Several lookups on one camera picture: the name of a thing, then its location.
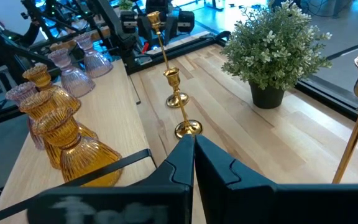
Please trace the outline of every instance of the purple glass vase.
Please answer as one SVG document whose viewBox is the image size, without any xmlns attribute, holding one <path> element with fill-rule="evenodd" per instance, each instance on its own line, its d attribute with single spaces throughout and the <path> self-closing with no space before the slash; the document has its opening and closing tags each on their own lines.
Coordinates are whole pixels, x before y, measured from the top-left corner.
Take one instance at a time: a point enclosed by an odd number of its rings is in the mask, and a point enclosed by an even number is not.
<svg viewBox="0 0 358 224">
<path fill-rule="evenodd" d="M 60 78 L 63 88 L 79 98 L 92 91 L 95 83 L 83 71 L 71 64 L 71 58 L 67 52 L 67 49 L 56 50 L 50 53 L 48 58 L 62 71 Z"/>
<path fill-rule="evenodd" d="M 35 84 L 33 82 L 25 82 L 6 92 L 5 97 L 7 100 L 12 100 L 17 106 L 19 106 L 23 100 L 36 93 L 37 90 L 35 89 Z M 33 122 L 32 118 L 29 117 L 27 120 L 27 127 L 29 128 L 30 136 L 35 144 L 35 147 L 39 150 L 44 150 L 44 141 L 41 136 L 34 134 L 32 130 Z"/>
<path fill-rule="evenodd" d="M 84 50 L 85 72 L 91 78 L 98 78 L 112 69 L 112 63 L 93 48 L 91 34 L 85 33 L 74 38 L 78 46 Z"/>
</svg>

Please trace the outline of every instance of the green plant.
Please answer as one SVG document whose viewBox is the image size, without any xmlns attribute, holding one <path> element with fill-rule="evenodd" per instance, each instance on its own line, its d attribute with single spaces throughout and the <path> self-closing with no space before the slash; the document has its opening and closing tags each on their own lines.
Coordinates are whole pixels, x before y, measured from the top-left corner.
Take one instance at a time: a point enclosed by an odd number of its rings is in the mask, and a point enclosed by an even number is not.
<svg viewBox="0 0 358 224">
<path fill-rule="evenodd" d="M 331 34 L 318 34 L 319 29 L 310 25 L 311 17 L 292 1 L 274 10 L 245 9 L 243 15 L 246 21 L 237 21 L 222 51 L 227 56 L 223 71 L 263 90 L 268 85 L 287 90 L 319 67 L 331 67 L 319 52 L 325 45 L 318 42 Z"/>
<path fill-rule="evenodd" d="M 132 9 L 132 1 L 119 0 L 119 8 L 120 8 L 120 10 L 131 10 Z"/>
</svg>

